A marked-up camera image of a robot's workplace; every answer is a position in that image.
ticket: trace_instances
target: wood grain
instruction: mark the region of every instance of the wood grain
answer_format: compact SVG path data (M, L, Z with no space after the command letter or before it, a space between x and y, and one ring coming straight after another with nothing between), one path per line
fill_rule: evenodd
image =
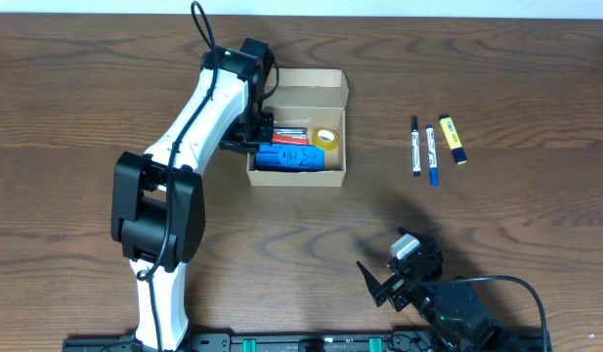
M539 292L558 351L603 351L603 22L213 17L217 41L267 40L286 67L351 89L342 189L251 188L244 157L204 175L207 228L188 271L196 327L235 332L424 326L373 307L355 261L387 277L403 226L436 236L447 276L506 274ZM58 351L138 324L109 235L112 167L194 90L188 16L0 15L0 351ZM454 116L440 187L409 165L409 116ZM512 327L533 299L481 289Z

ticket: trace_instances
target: yellow and black tube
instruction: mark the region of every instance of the yellow and black tube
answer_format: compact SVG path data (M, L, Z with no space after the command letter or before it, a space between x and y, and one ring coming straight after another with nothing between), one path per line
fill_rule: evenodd
M457 130L455 130L453 120L446 114L441 115L440 125L442 126L442 130L445 132L445 137L447 138L447 143L449 143L449 148L451 148L451 154L453 155L455 163L465 163L468 159L466 158L466 152L459 141L459 136L457 136Z

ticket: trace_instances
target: tape roll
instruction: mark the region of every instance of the tape roll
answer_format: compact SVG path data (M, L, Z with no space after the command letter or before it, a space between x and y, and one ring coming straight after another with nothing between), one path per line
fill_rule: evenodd
M331 151L338 147L338 132L330 128L315 128L312 144L324 151Z

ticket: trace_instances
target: yellow tape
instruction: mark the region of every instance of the yellow tape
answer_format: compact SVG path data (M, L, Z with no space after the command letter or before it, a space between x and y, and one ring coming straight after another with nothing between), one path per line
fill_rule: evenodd
M450 117L443 117L440 119L440 125L442 126L442 130L445 132L445 137L449 143L449 148L451 148L451 150L461 148L461 142L459 141L459 136L457 136L455 125L453 125L453 120Z
M324 151L331 151L338 147L338 132L330 128L315 128L312 144Z

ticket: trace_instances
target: white backdrop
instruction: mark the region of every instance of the white backdrop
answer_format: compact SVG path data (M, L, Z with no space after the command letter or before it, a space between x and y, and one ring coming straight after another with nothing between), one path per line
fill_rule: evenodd
M191 0L0 0L0 12L187 14ZM603 19L603 0L201 0L208 14Z

